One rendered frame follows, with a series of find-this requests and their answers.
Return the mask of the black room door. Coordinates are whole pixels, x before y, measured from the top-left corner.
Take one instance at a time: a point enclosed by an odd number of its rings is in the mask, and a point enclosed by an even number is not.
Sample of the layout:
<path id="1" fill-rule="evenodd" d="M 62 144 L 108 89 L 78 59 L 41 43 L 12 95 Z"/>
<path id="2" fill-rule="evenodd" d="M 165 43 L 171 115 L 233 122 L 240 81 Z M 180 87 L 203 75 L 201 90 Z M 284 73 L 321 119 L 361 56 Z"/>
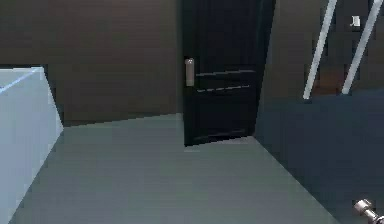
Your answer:
<path id="1" fill-rule="evenodd" d="M 186 146 L 254 133 L 276 2 L 180 0 Z"/>

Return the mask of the glass shower enclosure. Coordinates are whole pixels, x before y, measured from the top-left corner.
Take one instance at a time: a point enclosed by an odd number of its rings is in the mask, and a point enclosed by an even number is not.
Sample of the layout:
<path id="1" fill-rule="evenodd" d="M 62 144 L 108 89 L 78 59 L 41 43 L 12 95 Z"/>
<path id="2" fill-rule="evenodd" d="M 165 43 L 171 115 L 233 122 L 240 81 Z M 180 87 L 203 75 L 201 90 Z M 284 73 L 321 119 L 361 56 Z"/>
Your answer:
<path id="1" fill-rule="evenodd" d="M 384 0 L 324 0 L 322 22 L 303 96 L 348 95 L 359 75 Z M 353 16 L 360 27 L 351 27 Z"/>

